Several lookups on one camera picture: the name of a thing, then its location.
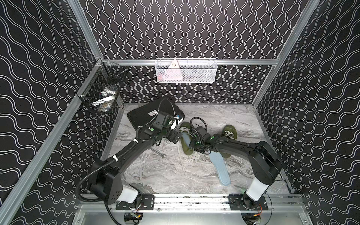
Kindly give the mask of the pink triangular card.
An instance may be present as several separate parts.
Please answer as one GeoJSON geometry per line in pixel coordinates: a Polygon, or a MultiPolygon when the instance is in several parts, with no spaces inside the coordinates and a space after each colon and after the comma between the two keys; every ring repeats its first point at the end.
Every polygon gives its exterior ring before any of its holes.
{"type": "Polygon", "coordinates": [[[169,67],[165,70],[163,75],[163,80],[165,82],[179,82],[183,80],[182,71],[180,69],[177,59],[172,60],[169,67]]]}

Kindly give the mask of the green canvas shoe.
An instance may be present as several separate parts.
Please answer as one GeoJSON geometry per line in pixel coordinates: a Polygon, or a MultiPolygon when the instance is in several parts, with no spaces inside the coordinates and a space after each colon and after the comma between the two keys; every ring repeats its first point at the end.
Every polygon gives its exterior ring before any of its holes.
{"type": "Polygon", "coordinates": [[[222,135],[227,137],[227,138],[237,140],[237,131],[236,131],[235,127],[232,126],[232,125],[226,125],[223,128],[222,135]]]}
{"type": "Polygon", "coordinates": [[[181,134],[180,140],[182,149],[185,155],[190,156],[193,154],[193,150],[189,148],[192,136],[190,134],[190,123],[183,122],[180,126],[179,132],[181,134]]]}

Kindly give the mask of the aluminium front rail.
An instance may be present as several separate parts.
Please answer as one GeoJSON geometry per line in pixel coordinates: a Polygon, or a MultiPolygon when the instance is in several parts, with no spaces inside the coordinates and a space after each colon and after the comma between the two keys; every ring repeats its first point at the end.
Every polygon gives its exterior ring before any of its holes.
{"type": "MultiPolygon", "coordinates": [[[[153,210],[139,210],[139,213],[305,213],[304,202],[295,194],[264,194],[254,209],[246,209],[241,194],[153,194],[153,210]]],[[[114,212],[133,212],[116,210],[116,203],[109,205],[114,212]]]]}

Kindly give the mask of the black plastic tool case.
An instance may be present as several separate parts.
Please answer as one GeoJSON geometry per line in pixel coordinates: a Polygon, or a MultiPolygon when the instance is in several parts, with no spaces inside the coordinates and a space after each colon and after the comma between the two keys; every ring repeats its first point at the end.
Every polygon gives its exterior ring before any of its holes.
{"type": "Polygon", "coordinates": [[[185,119],[184,112],[169,97],[160,97],[136,108],[127,113],[127,118],[133,128],[137,129],[139,126],[144,127],[149,124],[149,122],[156,117],[158,111],[165,112],[173,117],[179,117],[180,122],[185,119]]]}

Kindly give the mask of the silver combination wrench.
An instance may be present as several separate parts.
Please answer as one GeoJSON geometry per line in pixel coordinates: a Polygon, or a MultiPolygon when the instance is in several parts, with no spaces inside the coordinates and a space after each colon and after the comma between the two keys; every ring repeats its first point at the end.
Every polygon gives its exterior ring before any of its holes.
{"type": "Polygon", "coordinates": [[[163,154],[153,148],[151,148],[151,151],[153,151],[154,153],[156,153],[157,155],[159,155],[161,158],[166,158],[166,154],[163,154]]]}

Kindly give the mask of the light blue insole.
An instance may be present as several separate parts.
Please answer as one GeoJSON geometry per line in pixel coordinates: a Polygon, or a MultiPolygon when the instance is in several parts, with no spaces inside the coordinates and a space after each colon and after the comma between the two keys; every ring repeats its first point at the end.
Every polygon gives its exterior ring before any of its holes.
{"type": "Polygon", "coordinates": [[[189,144],[191,142],[191,136],[188,134],[188,132],[184,131],[182,132],[182,144],[185,147],[189,147],[189,144]]]}
{"type": "Polygon", "coordinates": [[[231,184],[231,179],[223,156],[219,152],[212,151],[209,154],[209,158],[215,167],[219,182],[224,186],[229,186],[231,184]]]}

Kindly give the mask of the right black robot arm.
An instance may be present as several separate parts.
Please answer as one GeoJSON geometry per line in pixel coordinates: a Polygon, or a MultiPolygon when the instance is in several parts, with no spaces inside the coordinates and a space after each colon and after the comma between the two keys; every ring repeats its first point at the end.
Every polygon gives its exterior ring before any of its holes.
{"type": "Polygon", "coordinates": [[[258,201],[262,197],[283,168],[276,152],[265,141],[259,143],[238,141],[234,137],[233,130],[226,130],[221,135],[210,135],[202,126],[192,127],[190,134],[193,138],[189,148],[194,151],[204,154],[226,153],[250,162],[255,177],[247,188],[245,196],[252,201],[258,201]]]}

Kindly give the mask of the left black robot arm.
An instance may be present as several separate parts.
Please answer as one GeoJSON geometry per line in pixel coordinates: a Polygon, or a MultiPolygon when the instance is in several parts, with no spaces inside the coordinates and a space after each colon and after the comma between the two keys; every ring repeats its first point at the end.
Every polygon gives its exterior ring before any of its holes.
{"type": "Polygon", "coordinates": [[[159,145],[163,139],[177,143],[181,132],[170,128],[157,129],[153,126],[139,127],[136,137],[118,153],[102,161],[94,162],[91,172],[77,185],[75,194],[82,202],[104,202],[111,205],[116,201],[134,202],[138,193],[125,194],[122,174],[143,152],[159,145]]]}

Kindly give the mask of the white items in black basket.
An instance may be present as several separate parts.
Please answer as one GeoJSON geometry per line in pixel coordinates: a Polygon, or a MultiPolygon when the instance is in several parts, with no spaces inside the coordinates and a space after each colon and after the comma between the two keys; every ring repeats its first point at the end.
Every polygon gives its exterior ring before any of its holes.
{"type": "Polygon", "coordinates": [[[91,102],[91,106],[95,107],[98,112],[105,113],[111,109],[116,94],[117,91],[113,88],[106,87],[99,93],[99,99],[91,102]]]}

